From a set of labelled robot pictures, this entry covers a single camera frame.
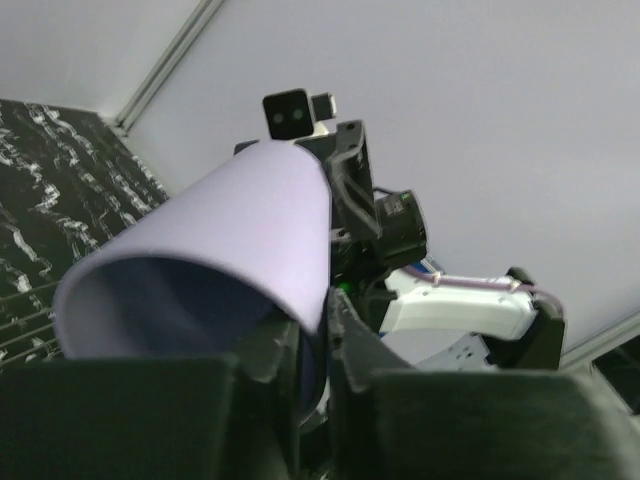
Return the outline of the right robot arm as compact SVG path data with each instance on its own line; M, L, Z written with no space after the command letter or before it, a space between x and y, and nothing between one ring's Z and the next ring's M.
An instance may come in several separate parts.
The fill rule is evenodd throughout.
M274 140L304 147L321 162L333 201L331 282L374 332L459 331L459 343L430 358L455 368L551 370L560 366L565 319L557 298L521 268L497 279L455 277L417 263L428 229L411 190L373 184L361 121L329 131L315 122L269 123Z

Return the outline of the lilac plastic cup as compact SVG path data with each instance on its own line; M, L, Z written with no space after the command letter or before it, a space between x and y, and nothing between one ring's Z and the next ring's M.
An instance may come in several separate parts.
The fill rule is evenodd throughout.
M330 227L319 160L290 142L250 145L65 273L53 301L58 344L69 359L222 353L281 312L305 335L308 416L326 377Z

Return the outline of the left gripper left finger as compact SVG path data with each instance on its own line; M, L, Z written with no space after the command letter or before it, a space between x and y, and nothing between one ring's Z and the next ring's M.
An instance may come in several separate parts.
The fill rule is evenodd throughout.
M5 479L292 479L299 330L200 359L30 363L1 377Z

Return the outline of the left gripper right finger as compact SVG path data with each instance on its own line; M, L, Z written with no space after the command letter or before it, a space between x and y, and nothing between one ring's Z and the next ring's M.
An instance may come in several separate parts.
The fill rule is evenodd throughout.
M428 372L329 293L329 425L337 479L635 479L639 436L558 373Z

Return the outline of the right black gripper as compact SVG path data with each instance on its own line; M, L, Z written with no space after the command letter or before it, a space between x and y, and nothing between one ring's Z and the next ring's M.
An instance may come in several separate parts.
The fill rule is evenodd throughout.
M383 280L427 255L428 233L414 193L373 185L364 123L329 131L316 122L297 131L282 118L268 120L272 139L314 155L332 194L331 278Z

